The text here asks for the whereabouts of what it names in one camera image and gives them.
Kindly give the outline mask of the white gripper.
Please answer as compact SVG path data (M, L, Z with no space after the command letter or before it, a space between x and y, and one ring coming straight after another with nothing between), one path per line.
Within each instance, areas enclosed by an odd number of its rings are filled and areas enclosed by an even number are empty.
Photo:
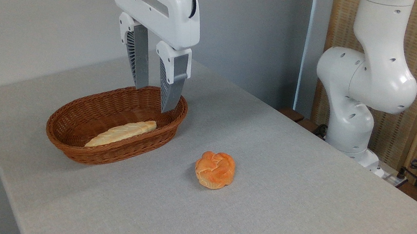
M161 112L173 110L191 76L192 50L200 40L200 16L189 17L192 0L115 0L121 41L127 49L135 88L149 85L148 30L160 39Z

